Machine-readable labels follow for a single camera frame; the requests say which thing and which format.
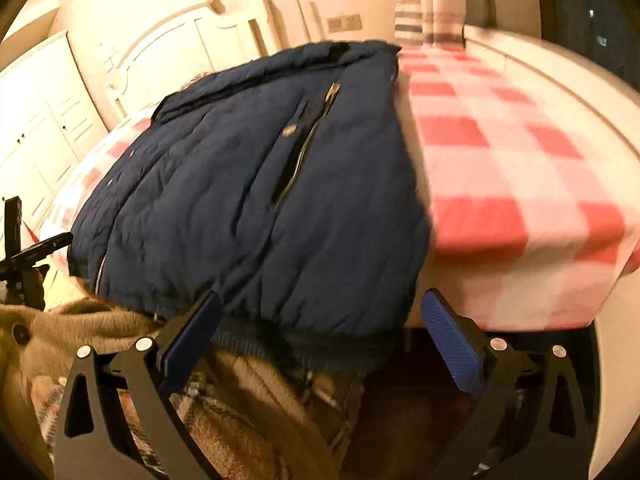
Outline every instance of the red and white checkered blanket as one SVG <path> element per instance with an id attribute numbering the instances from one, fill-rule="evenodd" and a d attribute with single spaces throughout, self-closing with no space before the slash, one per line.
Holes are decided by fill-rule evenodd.
<path id="1" fill-rule="evenodd" d="M 558 129 L 464 51 L 405 47 L 399 60 L 431 197 L 429 284 L 489 330 L 590 323 L 618 277 L 640 263 L 640 203 L 624 193 L 635 183 L 620 158 Z M 54 200 L 42 238 L 71 228 L 155 107 L 85 158 Z M 640 164 L 627 151 L 627 162 Z M 54 255 L 63 269 L 65 255 Z"/>

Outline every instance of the navy blue jacket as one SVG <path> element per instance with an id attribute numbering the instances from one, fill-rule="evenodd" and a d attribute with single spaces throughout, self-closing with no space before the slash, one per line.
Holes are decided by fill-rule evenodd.
<path id="1" fill-rule="evenodd" d="M 169 95 L 84 204 L 71 273 L 164 319 L 211 287 L 215 341 L 235 351 L 381 364 L 429 237 L 394 110 L 397 52 L 309 44 Z"/>

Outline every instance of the zippered pocket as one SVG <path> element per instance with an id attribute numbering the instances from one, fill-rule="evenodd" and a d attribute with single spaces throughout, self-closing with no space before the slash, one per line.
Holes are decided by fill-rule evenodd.
<path id="1" fill-rule="evenodd" d="M 324 104 L 321 107 L 318 117 L 316 117 L 315 120 L 313 120 L 313 123 L 309 128 L 308 133 L 306 134 L 306 137 L 304 137 L 302 146 L 297 151 L 297 153 L 295 153 L 294 156 L 292 156 L 287 162 L 284 168 L 284 171 L 282 173 L 281 185 L 278 186 L 275 193 L 274 202 L 277 210 L 279 210 L 282 207 L 282 204 L 284 203 L 287 196 L 289 195 L 291 188 L 296 183 L 296 180 L 300 175 L 302 165 L 305 162 L 306 155 L 309 150 L 309 146 L 311 145 L 314 139 L 314 136 L 316 134 L 316 130 L 318 129 L 318 126 L 320 125 L 322 120 L 325 117 L 327 117 L 339 91 L 340 91 L 340 83 L 333 83 L 329 88 L 329 91 L 327 92 L 326 96 L 324 97 Z"/>

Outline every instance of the wall outlet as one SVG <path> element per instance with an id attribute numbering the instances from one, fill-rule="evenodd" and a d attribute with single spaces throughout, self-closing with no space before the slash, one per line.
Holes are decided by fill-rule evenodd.
<path id="1" fill-rule="evenodd" d="M 362 28 L 362 19 L 359 14 L 349 14 L 345 16 L 336 16 L 326 20 L 329 34 L 336 32 L 346 32 L 348 30 L 360 30 Z"/>

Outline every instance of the white headboard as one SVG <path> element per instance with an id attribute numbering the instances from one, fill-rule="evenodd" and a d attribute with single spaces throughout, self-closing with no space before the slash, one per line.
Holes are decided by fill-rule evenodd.
<path id="1" fill-rule="evenodd" d="M 268 0 L 217 14 L 212 0 L 180 10 L 143 32 L 114 67 L 107 92 L 121 118 L 180 89 L 203 72 L 281 50 Z"/>

